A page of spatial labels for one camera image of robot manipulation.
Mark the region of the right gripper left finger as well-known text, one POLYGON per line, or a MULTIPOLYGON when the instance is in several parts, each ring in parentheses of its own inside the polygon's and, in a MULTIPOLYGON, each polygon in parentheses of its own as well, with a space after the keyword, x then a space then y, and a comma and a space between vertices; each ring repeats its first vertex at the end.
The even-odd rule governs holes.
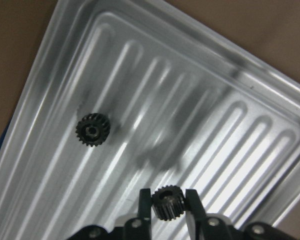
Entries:
POLYGON ((149 188, 143 188, 139 191, 138 217, 150 221, 152 218, 152 195, 149 188))

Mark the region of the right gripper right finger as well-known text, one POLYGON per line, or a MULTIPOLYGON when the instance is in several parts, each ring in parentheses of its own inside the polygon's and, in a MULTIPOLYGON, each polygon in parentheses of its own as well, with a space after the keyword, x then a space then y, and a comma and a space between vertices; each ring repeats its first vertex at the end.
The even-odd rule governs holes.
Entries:
POLYGON ((203 220, 206 218, 206 211, 195 189, 185 190, 186 218, 192 220, 203 220))

